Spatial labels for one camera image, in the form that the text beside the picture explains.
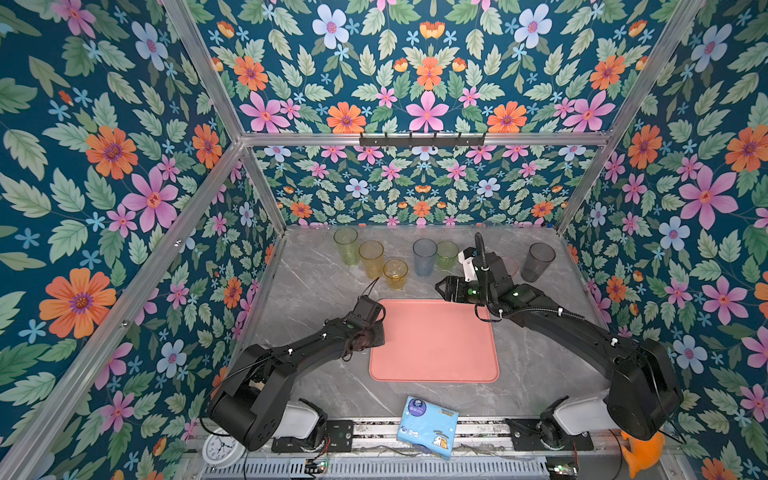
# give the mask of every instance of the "blue tissue package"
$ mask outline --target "blue tissue package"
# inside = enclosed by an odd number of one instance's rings
[[[447,459],[453,450],[457,422],[458,412],[410,396],[402,411],[397,439]]]

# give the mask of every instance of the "blue floral wallpaper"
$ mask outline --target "blue floral wallpaper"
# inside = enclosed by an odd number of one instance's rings
[[[201,3],[190,10],[243,125],[273,133],[607,129],[677,4]]]
[[[766,33],[765,2],[699,15],[568,231],[611,328],[677,364],[707,480],[768,471]]]

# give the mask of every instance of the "orange toy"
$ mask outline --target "orange toy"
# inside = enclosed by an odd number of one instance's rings
[[[621,438],[629,440],[630,450],[627,447],[621,447],[621,453],[624,455],[624,460],[627,461],[629,466],[629,476],[634,478],[640,470],[646,470],[659,461],[661,454],[664,451],[664,444],[666,439],[664,434],[657,432],[656,435],[647,442],[638,440],[634,437],[630,437],[627,433],[622,432]]]

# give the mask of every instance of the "pink tray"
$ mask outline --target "pink tray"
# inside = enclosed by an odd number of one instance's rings
[[[475,306],[443,300],[379,303],[386,308],[385,344],[371,349],[374,380],[489,383],[498,378],[492,325],[475,317]],[[478,312],[488,315],[485,309]]]

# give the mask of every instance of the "plastic cup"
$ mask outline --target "plastic cup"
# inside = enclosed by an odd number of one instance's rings
[[[357,230],[352,227],[339,228],[333,234],[333,241],[345,265],[357,265],[360,260],[357,254]]]
[[[555,256],[554,248],[546,243],[534,243],[528,249],[528,256],[525,258],[520,276],[526,282],[535,282],[549,268]]]
[[[384,246],[376,240],[368,240],[360,245],[358,252],[368,278],[380,277],[384,268]]]
[[[402,290],[408,279],[408,264],[400,259],[384,263],[384,276],[392,290]]]
[[[429,276],[437,260],[437,243],[420,238],[413,243],[413,269],[418,276]]]
[[[440,270],[451,270],[458,261],[458,246],[448,240],[437,244],[437,267]]]

